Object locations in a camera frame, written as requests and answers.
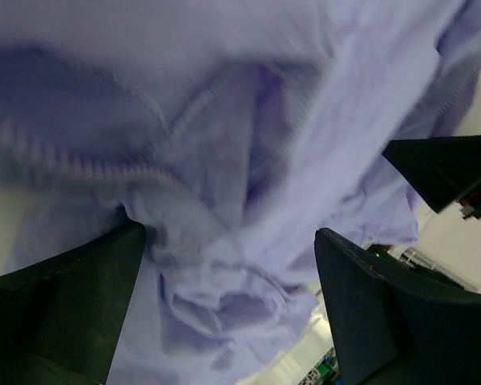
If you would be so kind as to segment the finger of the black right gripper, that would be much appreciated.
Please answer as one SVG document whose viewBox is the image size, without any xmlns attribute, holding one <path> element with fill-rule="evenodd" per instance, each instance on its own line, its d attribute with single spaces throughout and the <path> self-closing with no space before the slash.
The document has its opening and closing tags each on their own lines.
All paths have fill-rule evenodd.
<svg viewBox="0 0 481 385">
<path fill-rule="evenodd" d="M 456 202 L 481 219 L 481 135 L 392 140 L 382 154 L 435 213 Z"/>
</svg>

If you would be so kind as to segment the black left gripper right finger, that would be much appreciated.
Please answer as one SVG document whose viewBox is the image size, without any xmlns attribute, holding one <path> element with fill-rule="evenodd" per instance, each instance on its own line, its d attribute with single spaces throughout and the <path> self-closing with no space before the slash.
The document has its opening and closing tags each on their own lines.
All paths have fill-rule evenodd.
<svg viewBox="0 0 481 385">
<path fill-rule="evenodd" d="M 315 257 L 346 384 L 481 384 L 481 294 L 407 269 L 331 229 Z"/>
</svg>

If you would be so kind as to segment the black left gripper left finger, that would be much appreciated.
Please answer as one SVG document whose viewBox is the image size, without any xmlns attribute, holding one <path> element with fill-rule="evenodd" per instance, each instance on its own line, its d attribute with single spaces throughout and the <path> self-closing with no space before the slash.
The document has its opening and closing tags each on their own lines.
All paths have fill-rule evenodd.
<svg viewBox="0 0 481 385">
<path fill-rule="evenodd" d="M 0 277 L 0 384 L 104 384 L 145 246 L 129 222 Z"/>
</svg>

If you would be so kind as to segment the lavender zip jacket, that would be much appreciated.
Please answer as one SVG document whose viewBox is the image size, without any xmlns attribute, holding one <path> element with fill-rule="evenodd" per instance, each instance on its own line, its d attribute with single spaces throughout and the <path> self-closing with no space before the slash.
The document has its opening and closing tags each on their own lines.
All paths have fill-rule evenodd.
<svg viewBox="0 0 481 385">
<path fill-rule="evenodd" d="M 0 1 L 9 268 L 146 231 L 110 384 L 234 384 L 317 305 L 315 232 L 411 245 L 391 140 L 452 133 L 481 1 Z"/>
</svg>

